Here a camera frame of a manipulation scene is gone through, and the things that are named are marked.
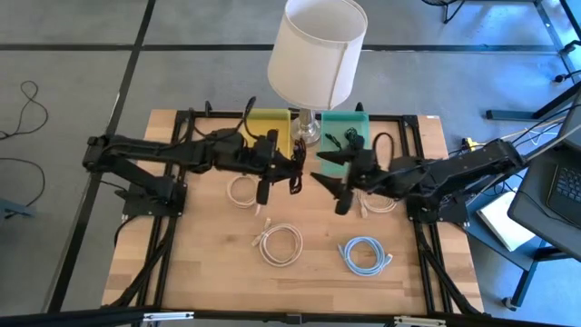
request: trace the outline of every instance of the cable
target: cable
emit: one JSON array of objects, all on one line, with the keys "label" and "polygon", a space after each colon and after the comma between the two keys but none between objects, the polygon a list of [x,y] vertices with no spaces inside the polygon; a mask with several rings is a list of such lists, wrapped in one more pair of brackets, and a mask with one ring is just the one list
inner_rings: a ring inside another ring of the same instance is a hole
[{"label": "cable", "polygon": [[122,187],[122,186],[120,186],[120,185],[117,185],[116,183],[111,183],[111,182],[107,182],[107,181],[100,181],[100,182],[101,182],[101,183],[103,183],[103,184],[105,184],[105,185],[109,185],[109,186],[112,186],[112,187],[114,187],[114,188],[118,188],[118,189],[120,189],[120,190],[122,190],[122,191],[129,192],[129,191],[127,191],[127,189],[126,189],[126,188],[124,188],[124,187]]},{"label": "cable", "polygon": [[[534,129],[541,128],[541,127],[546,127],[546,126],[551,126],[551,125],[557,124],[557,123],[561,123],[562,124],[564,121],[565,121],[565,117],[559,117],[559,118],[554,119],[554,120],[552,120],[550,122],[546,122],[546,123],[540,124],[539,126],[535,126],[535,127],[532,127],[532,128],[525,128],[525,129],[523,129],[521,131],[514,132],[514,133],[511,133],[511,134],[507,134],[507,135],[504,135],[504,136],[500,136],[498,138],[501,139],[501,140],[506,140],[507,138],[510,138],[510,137],[513,137],[513,136],[517,136],[517,135],[521,135],[521,134],[528,134],[528,133],[542,134],[543,132],[536,132],[536,131],[534,131]],[[483,144],[476,144],[472,148],[474,148],[476,146],[481,147],[481,146],[484,146],[484,145]],[[457,154],[457,153],[461,153],[463,151],[468,151],[468,150],[470,150],[470,148],[468,148],[465,144],[462,144],[462,146],[459,149],[448,153],[448,155]]]},{"label": "cable", "polygon": [[381,138],[381,136],[386,135],[387,137],[389,137],[389,141],[391,143],[391,152],[390,152],[390,158],[389,158],[389,163],[387,165],[387,167],[389,168],[389,165],[391,164],[391,161],[393,160],[394,156],[395,156],[395,141],[393,140],[393,136],[391,136],[391,134],[389,133],[379,133],[375,136],[375,138],[373,139],[373,145],[371,146],[371,149],[373,149],[373,152],[375,153],[375,156],[377,157],[378,152],[377,152],[377,146],[378,146],[378,141]]},{"label": "cable", "polygon": [[[232,187],[234,186],[234,184],[236,182],[238,182],[242,179],[250,180],[254,183],[255,188],[258,187],[258,183],[256,182],[256,180],[254,178],[252,178],[248,175],[240,175],[240,176],[234,177],[234,179],[232,179],[228,183],[228,186],[226,186],[226,194],[228,195],[228,198],[230,199],[230,201],[232,201],[232,203],[234,203],[234,205],[236,207],[241,208],[241,209],[248,209],[248,208],[252,207],[254,204],[256,204],[256,196],[252,196],[252,198],[250,198],[246,201],[241,201],[241,200],[234,199],[234,196],[232,195]],[[261,205],[258,204],[256,206],[256,213],[254,215],[257,216],[260,211],[261,211]]]},{"label": "cable", "polygon": [[386,202],[383,206],[380,207],[373,206],[369,204],[369,202],[367,201],[368,194],[360,190],[356,192],[356,197],[357,201],[359,201],[359,204],[361,205],[360,212],[361,217],[363,218],[368,217],[367,213],[368,210],[371,211],[372,213],[389,213],[390,211],[395,209],[396,206],[398,206],[398,203],[396,203],[395,201],[393,201],[393,199],[388,197],[382,197],[382,199],[385,200]]},{"label": "cable", "polygon": [[543,136],[544,134],[546,135],[557,135],[558,133],[547,133],[548,130],[551,130],[559,125],[561,125],[563,123],[559,123],[559,124],[554,124],[552,126],[546,127],[543,132],[536,132],[536,131],[528,131],[528,134],[530,135],[530,142],[534,145],[538,145],[540,143],[541,140],[541,136]]},{"label": "cable", "polygon": [[[34,87],[34,91],[33,91],[32,95],[28,94],[25,91],[25,84],[31,84]],[[22,107],[22,109],[20,109],[20,117],[18,118],[18,126],[16,127],[16,130],[13,133],[7,133],[4,131],[0,131],[0,134],[2,134],[2,135],[0,135],[0,141],[8,139],[8,138],[13,137],[13,136],[17,136],[17,135],[32,134],[32,133],[38,131],[39,129],[43,128],[43,126],[46,124],[46,122],[48,122],[48,110],[46,109],[46,107],[44,105],[42,105],[41,103],[39,103],[35,100],[36,96],[38,95],[38,85],[34,81],[24,81],[24,82],[20,83],[20,91],[25,95],[25,97],[26,97],[26,99],[28,99],[28,101],[26,101],[25,105]],[[44,120],[40,125],[38,125],[34,129],[32,129],[30,131],[21,132],[20,127],[22,126],[23,115],[25,114],[26,107],[30,103],[36,104],[43,109]]]},{"label": "cable", "polygon": [[[31,164],[32,166],[36,167],[38,169],[38,171],[40,172],[41,176],[42,176],[42,185],[40,188],[40,192],[38,193],[37,196],[35,196],[30,202],[28,202],[25,206],[29,207],[31,205],[33,205],[38,199],[40,199],[40,197],[43,195],[44,193],[44,188],[46,186],[46,178],[44,176],[44,170],[43,167],[41,167],[38,163],[33,163],[31,161],[25,160],[25,159],[18,159],[18,158],[0,158],[0,161],[2,160],[6,160],[6,161],[15,161],[15,162],[19,162],[19,163],[25,163],[25,164]],[[10,213],[8,214],[5,218],[12,218],[16,213]]]},{"label": "cable", "polygon": [[553,80],[553,82],[563,83],[565,80],[573,77],[573,75],[576,75],[576,74],[581,74],[581,70],[577,70],[577,71],[571,72],[569,74],[559,74],[559,75],[555,76],[555,79]]},{"label": "cable", "polygon": [[[294,251],[290,257],[285,260],[275,258],[267,248],[269,237],[273,233],[280,231],[289,232],[294,238]],[[290,265],[291,263],[294,263],[297,259],[299,259],[300,253],[302,252],[302,235],[296,227],[288,223],[279,223],[271,227],[271,218],[266,218],[262,233],[256,236],[254,241],[252,241],[252,246],[256,245],[259,245],[259,249],[261,250],[262,258],[264,258],[264,261],[273,267],[282,268]]]},{"label": "cable", "polygon": [[242,121],[244,122],[244,129],[246,130],[246,134],[253,138],[254,140],[258,140],[258,136],[251,133],[251,130],[248,129],[248,115],[251,113],[252,108],[254,107],[254,103],[256,102],[256,96],[253,96],[248,103],[246,104],[246,108],[244,108],[244,114],[242,116]]},{"label": "cable", "polygon": [[297,194],[302,190],[302,168],[307,159],[307,145],[305,144],[305,140],[301,138],[300,140],[294,141],[290,159],[294,163],[294,172],[296,173],[289,179],[289,190],[290,194]]},{"label": "cable", "polygon": [[[556,112],[555,114],[551,114],[549,117],[547,117],[547,118],[543,119],[542,121],[540,121],[540,122],[538,122],[538,123],[534,124],[534,125],[533,125],[533,127],[529,128],[529,130],[534,130],[535,128],[539,127],[539,126],[540,126],[542,123],[544,123],[544,122],[548,121],[549,119],[551,119],[551,118],[553,118],[553,117],[556,117],[556,116],[558,116],[558,115],[560,115],[560,114],[562,114],[562,113],[564,113],[564,112],[567,112],[567,111],[569,111],[569,110],[571,110],[571,109],[577,108],[578,106],[581,106],[581,104],[575,104],[575,105],[571,105],[571,106],[569,106],[569,107],[567,107],[567,108],[565,108],[565,109],[563,109],[563,110],[559,110],[559,111],[558,111],[558,112]],[[519,137],[517,137],[515,140],[513,140],[512,144],[516,143],[516,142],[517,142],[518,140],[520,140],[520,139],[521,139],[521,138],[522,138],[524,135],[526,135],[526,134],[521,134]]]},{"label": "cable", "polygon": [[552,130],[553,128],[556,128],[556,127],[560,126],[561,124],[563,124],[563,123],[555,124],[555,125],[551,126],[550,128],[547,128],[547,129],[543,130],[543,132],[539,133],[538,135],[533,136],[533,137],[529,137],[528,140],[525,140],[525,141],[523,141],[523,142],[521,142],[519,144],[516,144],[516,145],[514,145],[514,143],[513,143],[513,145],[515,146],[515,148],[517,148],[519,145],[525,144],[525,143],[527,143],[529,141],[532,142],[532,144],[534,144],[534,145],[538,145],[538,142],[540,140],[540,137],[543,134],[546,134],[548,131]]},{"label": "cable", "polygon": [[333,144],[335,144],[335,146],[337,146],[339,148],[339,150],[343,150],[343,147],[341,146],[341,142],[339,142],[337,137],[335,137],[329,133],[325,133],[325,137],[327,137],[327,139],[329,139],[329,141],[331,141]]},{"label": "cable", "polygon": [[119,238],[119,233],[121,232],[122,228],[124,228],[124,226],[126,224],[128,224],[130,221],[132,221],[135,218],[137,218],[137,216],[128,216],[127,219],[123,220],[123,222],[119,225],[119,227],[117,227],[117,230],[115,231],[115,236],[113,238],[113,247],[117,246],[117,239]]},{"label": "cable", "polygon": [[[375,253],[376,262],[370,268],[360,268],[351,260],[351,250],[353,249],[353,246],[360,242],[367,243]],[[379,243],[378,240],[368,236],[355,237],[347,242],[344,248],[339,244],[337,244],[337,247],[339,248],[341,258],[343,258],[347,267],[358,276],[370,277],[378,275],[383,271],[383,268],[391,263],[391,259],[393,259],[393,255],[389,253],[387,255],[385,254],[383,247],[381,247],[381,243]]]}]

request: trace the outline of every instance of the teal bin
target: teal bin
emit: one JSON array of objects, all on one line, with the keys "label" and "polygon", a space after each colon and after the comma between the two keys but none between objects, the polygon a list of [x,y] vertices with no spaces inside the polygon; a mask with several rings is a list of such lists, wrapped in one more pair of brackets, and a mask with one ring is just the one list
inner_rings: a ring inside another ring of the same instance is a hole
[{"label": "teal bin", "polygon": [[[371,148],[369,136],[369,115],[361,112],[323,112],[321,115],[321,151],[338,151],[339,148],[325,134],[335,136],[343,148],[349,145],[345,132],[350,128],[355,128],[357,134],[365,138],[365,148]],[[343,177],[347,173],[347,164],[339,165],[320,160],[321,173],[332,177]]]}]

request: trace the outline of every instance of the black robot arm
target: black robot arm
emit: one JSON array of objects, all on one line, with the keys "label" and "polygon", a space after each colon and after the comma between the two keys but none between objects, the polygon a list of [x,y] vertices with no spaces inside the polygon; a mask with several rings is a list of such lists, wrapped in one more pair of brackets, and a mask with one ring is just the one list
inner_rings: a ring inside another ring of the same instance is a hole
[{"label": "black robot arm", "polygon": [[170,176],[154,176],[132,160],[176,164],[191,173],[206,173],[216,168],[257,175],[260,178],[256,193],[259,204],[268,202],[270,185],[282,180],[290,180],[291,194],[300,192],[306,156],[304,142],[295,143],[293,156],[289,159],[276,148],[277,130],[269,130],[267,135],[253,135],[255,142],[252,146],[248,146],[238,132],[241,124],[236,128],[204,134],[203,139],[192,141],[193,122],[194,119],[188,120],[186,133],[176,144],[120,135],[91,137],[83,166],[91,173],[114,173],[132,183],[129,192],[116,191],[126,201],[123,213],[128,215],[179,215],[187,187]]},{"label": "black robot arm", "polygon": [[335,164],[350,163],[344,179],[319,173],[311,175],[338,199],[335,212],[345,214],[350,208],[353,189],[383,195],[396,200],[406,199],[421,208],[423,223],[458,222],[456,215],[446,214],[454,196],[483,178],[496,174],[512,174],[525,167],[525,161],[510,143],[495,140],[479,150],[446,160],[418,157],[395,158],[384,171],[374,150],[323,152],[317,155]]}]

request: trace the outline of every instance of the table leg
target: table leg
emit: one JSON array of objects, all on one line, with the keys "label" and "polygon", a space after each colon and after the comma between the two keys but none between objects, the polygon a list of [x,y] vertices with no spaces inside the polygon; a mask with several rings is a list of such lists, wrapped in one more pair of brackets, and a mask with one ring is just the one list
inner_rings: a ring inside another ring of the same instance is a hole
[{"label": "table leg", "polygon": [[512,297],[502,299],[502,303],[509,310],[515,312],[517,308],[522,305],[525,300],[525,295],[527,295],[528,286],[530,286],[530,283],[533,281],[533,275],[535,275],[535,271],[537,270],[537,264],[538,261],[534,261],[533,264],[531,264],[530,269],[523,272],[518,281],[517,289]]},{"label": "table leg", "polygon": [[545,261],[553,261],[553,260],[562,260],[568,259],[571,256],[567,253],[562,252],[561,250],[557,249],[555,246],[548,246],[545,247],[547,242],[543,241],[539,245],[537,251],[535,252],[535,260],[533,264],[531,264],[530,269],[528,271],[524,271],[523,274],[520,276],[520,280],[518,281],[517,289],[512,297],[507,297],[502,299],[502,303],[511,311],[516,311],[519,308],[523,301],[525,300],[525,295],[528,291],[528,286],[533,280],[533,275],[537,270],[537,265],[540,262]]}]

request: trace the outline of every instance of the lamp base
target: lamp base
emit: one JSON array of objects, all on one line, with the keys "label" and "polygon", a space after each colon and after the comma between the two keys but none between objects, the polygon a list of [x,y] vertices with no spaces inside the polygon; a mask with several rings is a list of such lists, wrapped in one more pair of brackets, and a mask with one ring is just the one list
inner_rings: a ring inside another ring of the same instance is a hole
[{"label": "lamp base", "polygon": [[301,138],[306,145],[313,145],[320,139],[320,124],[315,119],[315,112],[309,109],[300,109],[299,118],[290,124],[290,136],[295,140]]}]

